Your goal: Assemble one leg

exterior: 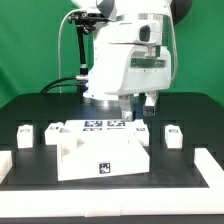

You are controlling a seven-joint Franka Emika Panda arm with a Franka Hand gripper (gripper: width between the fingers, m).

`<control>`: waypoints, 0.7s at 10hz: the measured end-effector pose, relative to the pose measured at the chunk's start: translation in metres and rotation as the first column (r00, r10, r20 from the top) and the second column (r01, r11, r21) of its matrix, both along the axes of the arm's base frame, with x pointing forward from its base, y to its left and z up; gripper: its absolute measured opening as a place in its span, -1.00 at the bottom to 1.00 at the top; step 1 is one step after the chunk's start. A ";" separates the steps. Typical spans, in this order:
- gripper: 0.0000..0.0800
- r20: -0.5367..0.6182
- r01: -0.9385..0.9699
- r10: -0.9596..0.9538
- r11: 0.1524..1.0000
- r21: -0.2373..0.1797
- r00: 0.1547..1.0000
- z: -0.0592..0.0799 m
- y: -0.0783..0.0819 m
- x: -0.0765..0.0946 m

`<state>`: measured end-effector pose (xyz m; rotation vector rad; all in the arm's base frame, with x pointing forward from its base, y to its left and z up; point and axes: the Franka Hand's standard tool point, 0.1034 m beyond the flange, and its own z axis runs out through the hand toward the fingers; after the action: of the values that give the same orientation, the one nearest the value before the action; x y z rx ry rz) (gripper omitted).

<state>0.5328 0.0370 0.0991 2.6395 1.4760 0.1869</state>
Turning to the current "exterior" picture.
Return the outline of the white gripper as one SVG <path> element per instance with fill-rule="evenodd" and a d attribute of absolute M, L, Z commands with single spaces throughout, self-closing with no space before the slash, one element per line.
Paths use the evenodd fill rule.
<path fill-rule="evenodd" d="M 133 120 L 131 96 L 146 94 L 144 116 L 155 114 L 157 92 L 171 83 L 171 56 L 162 45 L 162 24 L 156 20 L 110 23 L 99 31 L 94 50 L 94 92 L 122 95 L 124 121 Z"/>

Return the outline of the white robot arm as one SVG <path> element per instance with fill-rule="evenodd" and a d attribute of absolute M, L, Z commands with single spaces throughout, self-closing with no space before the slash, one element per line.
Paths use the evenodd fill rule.
<path fill-rule="evenodd" d="M 143 114 L 155 113 L 157 93 L 178 70 L 174 26 L 193 0 L 71 0 L 77 29 L 93 35 L 94 62 L 83 97 L 104 107 L 118 105 L 134 118 L 133 99 L 146 97 Z"/>

